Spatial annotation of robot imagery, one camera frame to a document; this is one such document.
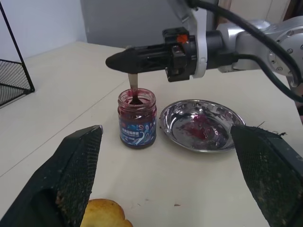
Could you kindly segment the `shallow stainless steel bowl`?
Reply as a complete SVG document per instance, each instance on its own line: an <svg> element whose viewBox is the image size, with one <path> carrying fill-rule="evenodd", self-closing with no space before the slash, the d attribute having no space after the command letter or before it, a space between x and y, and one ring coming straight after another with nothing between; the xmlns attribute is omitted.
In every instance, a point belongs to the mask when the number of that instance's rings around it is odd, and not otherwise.
<svg viewBox="0 0 303 227"><path fill-rule="evenodd" d="M183 148L195 153L223 153L234 149L232 126L245 122L224 105L186 99L165 107L159 125L171 141Z"/></svg>

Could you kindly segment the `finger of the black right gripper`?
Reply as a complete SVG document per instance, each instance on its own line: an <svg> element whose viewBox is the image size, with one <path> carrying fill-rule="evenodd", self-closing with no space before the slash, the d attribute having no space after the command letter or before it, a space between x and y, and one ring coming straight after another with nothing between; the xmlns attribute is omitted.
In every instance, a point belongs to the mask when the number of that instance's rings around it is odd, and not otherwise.
<svg viewBox="0 0 303 227"><path fill-rule="evenodd" d="M136 56L132 50L125 50L108 57L105 63L112 70L138 74L164 70L169 65L169 56L140 57Z"/></svg>
<svg viewBox="0 0 303 227"><path fill-rule="evenodd" d="M169 49L165 44L156 44L148 46L127 46L127 50L132 50L136 56L140 57L160 57L168 56Z"/></svg>

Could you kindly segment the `glass jam jar blue label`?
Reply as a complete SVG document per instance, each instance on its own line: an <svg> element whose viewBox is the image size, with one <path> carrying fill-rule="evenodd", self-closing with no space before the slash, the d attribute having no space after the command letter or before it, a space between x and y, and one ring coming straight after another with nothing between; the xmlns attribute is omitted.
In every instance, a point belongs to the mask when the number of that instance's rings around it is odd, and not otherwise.
<svg viewBox="0 0 303 227"><path fill-rule="evenodd" d="M118 97L120 139L130 148L144 149L156 139L156 97L150 90L139 88L138 99L142 104L131 103L133 94L129 89Z"/></svg>

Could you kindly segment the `metal spoon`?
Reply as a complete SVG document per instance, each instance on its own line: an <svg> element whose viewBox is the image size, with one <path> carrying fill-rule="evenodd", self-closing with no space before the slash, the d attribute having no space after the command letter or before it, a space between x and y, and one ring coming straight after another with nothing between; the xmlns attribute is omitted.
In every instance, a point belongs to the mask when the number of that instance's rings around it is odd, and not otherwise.
<svg viewBox="0 0 303 227"><path fill-rule="evenodd" d="M130 105L142 105L143 102L138 98L138 74L128 73L128 80L130 84L130 90L132 93L132 100Z"/></svg>

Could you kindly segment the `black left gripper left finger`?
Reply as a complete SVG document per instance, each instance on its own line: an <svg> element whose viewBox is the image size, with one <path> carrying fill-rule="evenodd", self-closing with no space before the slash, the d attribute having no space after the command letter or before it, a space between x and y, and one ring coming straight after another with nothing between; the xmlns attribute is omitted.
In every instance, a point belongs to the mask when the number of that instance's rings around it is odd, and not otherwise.
<svg viewBox="0 0 303 227"><path fill-rule="evenodd" d="M103 134L100 125L66 136L28 180L0 227L80 227L92 192Z"/></svg>

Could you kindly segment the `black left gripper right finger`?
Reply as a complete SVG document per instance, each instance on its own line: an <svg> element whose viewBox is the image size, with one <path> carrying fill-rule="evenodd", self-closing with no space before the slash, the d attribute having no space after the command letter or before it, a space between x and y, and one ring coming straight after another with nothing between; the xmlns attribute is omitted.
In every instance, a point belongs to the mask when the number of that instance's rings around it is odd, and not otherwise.
<svg viewBox="0 0 303 227"><path fill-rule="evenodd" d="M270 227L303 227L303 157L283 134L233 125L241 171Z"/></svg>

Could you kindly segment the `toasted bread slice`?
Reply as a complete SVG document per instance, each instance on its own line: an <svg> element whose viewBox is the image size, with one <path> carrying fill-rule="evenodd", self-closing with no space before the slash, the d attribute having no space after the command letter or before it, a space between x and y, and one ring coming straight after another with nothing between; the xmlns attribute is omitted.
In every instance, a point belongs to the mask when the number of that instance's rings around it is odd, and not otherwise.
<svg viewBox="0 0 303 227"><path fill-rule="evenodd" d="M133 227L123 208L113 200L89 200L80 227Z"/></svg>

